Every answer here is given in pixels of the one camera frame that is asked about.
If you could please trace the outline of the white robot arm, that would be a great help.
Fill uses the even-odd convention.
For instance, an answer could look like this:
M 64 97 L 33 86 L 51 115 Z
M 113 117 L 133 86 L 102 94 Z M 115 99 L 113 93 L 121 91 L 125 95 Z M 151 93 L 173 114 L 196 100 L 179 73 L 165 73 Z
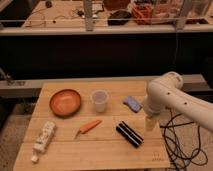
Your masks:
M 147 84 L 143 109 L 149 117 L 159 115 L 165 107 L 175 109 L 213 132 L 213 104 L 184 93 L 183 78 L 167 72 Z

